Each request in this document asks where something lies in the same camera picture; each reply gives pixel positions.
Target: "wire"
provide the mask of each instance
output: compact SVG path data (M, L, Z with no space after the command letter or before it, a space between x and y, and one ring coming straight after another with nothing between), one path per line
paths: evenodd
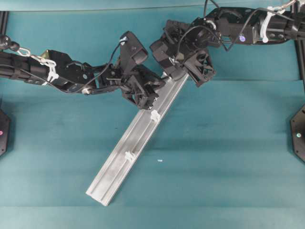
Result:
M203 17L205 18L206 17L206 8L208 6L208 1L209 0L205 0L205 3L204 3L204 10L203 10ZM217 8L220 8L219 5L214 1L214 0L210 0Z
M176 53L176 57L175 59L177 58L179 52L180 52L180 46L181 46L181 42L182 40L185 38L185 36L190 32L192 31L193 29L197 29L197 28L203 28L205 30L207 30L208 32L210 32L210 34L212 34L219 42L220 44L224 47L224 49L226 50L227 47L225 46L225 44L223 43L223 41L207 26L204 26L204 25L196 25L194 27L191 27L188 31L186 31L183 36L181 37L181 39L179 40L178 42L178 46L177 46L177 53Z
M94 78L92 78L92 79L89 80L86 84L84 84L81 88L79 88L79 89L77 89L77 90L75 90L75 91L67 91L67 90L61 89L60 87L58 87L58 86L54 85L53 83L51 83L51 82L49 82L49 81L43 79L42 77L37 76L37 75L34 75L34 74L32 74L32 73L30 73L30 72L28 72L28 71L26 71L26 70L24 70L24 69L22 69L22 68L17 68L17 67L14 67L14 66L12 66L12 65L8 65L8 64L0 64L0 67L8 67L8 68L13 68L13 69L20 70L21 72L24 72L24 73L26 73L26 74L28 74L28 75L30 75L30 76L33 76L33 77L35 77L35 78L37 78L37 79L40 79L40 80L46 82L47 84L49 84L50 86L56 88L57 90L59 90L59 91L61 91L61 92L64 92L64 93L67 93L67 94L73 94L73 93L77 93L77 92L81 91L82 89L84 89L86 86L88 86L91 82L93 82L94 80L96 80L100 75L102 75L102 74L107 70L107 68L108 68L109 65L111 64L111 61L112 61L112 59L113 59L113 56L114 56L115 52L117 51L117 49L119 48L119 46L120 46L120 44L121 44L122 42L126 42L126 41L121 41L121 42L118 43L118 45L117 45L117 46L115 47L115 49L113 50L113 52L112 52L112 54L111 54L111 57L110 57L109 61L107 62L106 66L104 67L104 69L103 69L100 73L98 73Z

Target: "silver beam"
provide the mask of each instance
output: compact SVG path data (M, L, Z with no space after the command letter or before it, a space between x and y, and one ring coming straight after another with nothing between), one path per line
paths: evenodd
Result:
M107 206L139 157L146 143L175 100L188 75L170 78L159 91L153 110L140 110L89 186L86 194Z

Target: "white chain link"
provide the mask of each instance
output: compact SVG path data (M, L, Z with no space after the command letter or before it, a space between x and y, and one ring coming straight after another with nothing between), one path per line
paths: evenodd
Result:
M54 80L59 78L59 75L56 73L56 69L55 69L55 67L56 67L55 61L45 59L38 55L33 55L33 54L31 54L29 49L22 48L22 47L19 48L17 53L20 56L31 57L34 60L37 60L41 65L46 65L50 69L48 79L47 79L48 82L52 83Z

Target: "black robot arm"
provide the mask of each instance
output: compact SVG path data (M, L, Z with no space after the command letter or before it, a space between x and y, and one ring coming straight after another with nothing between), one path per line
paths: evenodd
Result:
M73 61L69 55L47 50L43 55L32 55L6 35L0 35L0 49L18 52L0 52L0 77L21 80L36 85L51 85L67 94L101 94L121 89L124 98L140 109L151 109L158 98L156 89L165 82L142 63L148 52L130 31L120 38L120 56L111 64L92 67Z
M234 44L270 45L305 39L305 1L292 0L268 9L216 6L189 24L167 21L163 35L150 48L168 76L179 80L187 73L199 87L216 74L209 46L229 51Z

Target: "metal bar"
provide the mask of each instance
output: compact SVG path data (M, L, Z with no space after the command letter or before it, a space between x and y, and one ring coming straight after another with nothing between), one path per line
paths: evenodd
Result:
M188 74L179 81L168 78L165 86L157 92L159 99L154 102L153 110L138 112L91 183L87 195L104 206L109 204L187 78Z
M8 23L8 11L0 11L0 34L6 33L6 27Z
M300 5L299 3L295 3L290 7L291 13L293 15L293 18L296 17L296 14L300 11ZM303 86L305 88L305 46L303 40L296 40L295 41L295 51L297 56L297 62L299 66L299 72L301 79L303 80Z

